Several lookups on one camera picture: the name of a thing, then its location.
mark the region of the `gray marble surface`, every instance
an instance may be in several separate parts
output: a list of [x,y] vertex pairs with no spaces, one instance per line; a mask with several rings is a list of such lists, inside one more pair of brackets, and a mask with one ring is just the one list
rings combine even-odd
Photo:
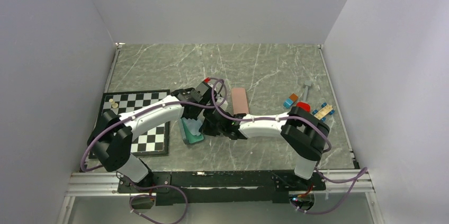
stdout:
[[[206,77],[224,78],[228,88],[244,87],[249,111],[271,115],[286,111],[283,102],[292,93],[301,99],[303,84],[312,80],[308,103],[319,109],[335,105],[316,45],[303,44],[152,44],[123,45],[108,92],[196,87]],[[229,97],[228,112],[232,113]],[[320,168],[354,168],[342,122],[327,117],[332,151]],[[229,140],[209,137],[185,145],[176,121],[170,123],[169,154],[141,157],[155,171],[227,171],[292,169],[297,153],[281,138]],[[97,161],[90,161],[93,166]]]

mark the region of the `red circular object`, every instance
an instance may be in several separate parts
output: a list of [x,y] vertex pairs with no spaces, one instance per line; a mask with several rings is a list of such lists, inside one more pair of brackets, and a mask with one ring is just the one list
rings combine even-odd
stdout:
[[307,104],[306,102],[298,102],[296,104],[296,106],[298,106],[298,107],[300,107],[300,108],[302,108],[302,109],[304,109],[304,110],[306,110],[307,112],[310,113],[310,105]]

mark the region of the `black and white checkered board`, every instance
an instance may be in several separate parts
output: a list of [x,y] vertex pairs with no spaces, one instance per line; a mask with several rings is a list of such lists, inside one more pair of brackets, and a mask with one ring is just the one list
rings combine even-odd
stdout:
[[[116,114],[131,112],[154,104],[168,94],[170,94],[170,90],[104,93],[98,117],[107,110],[112,110]],[[119,107],[113,109],[109,99],[113,99]],[[140,135],[131,144],[131,152],[136,156],[166,154],[168,151],[169,128],[169,122],[166,122]],[[95,158],[92,152],[89,157]]]

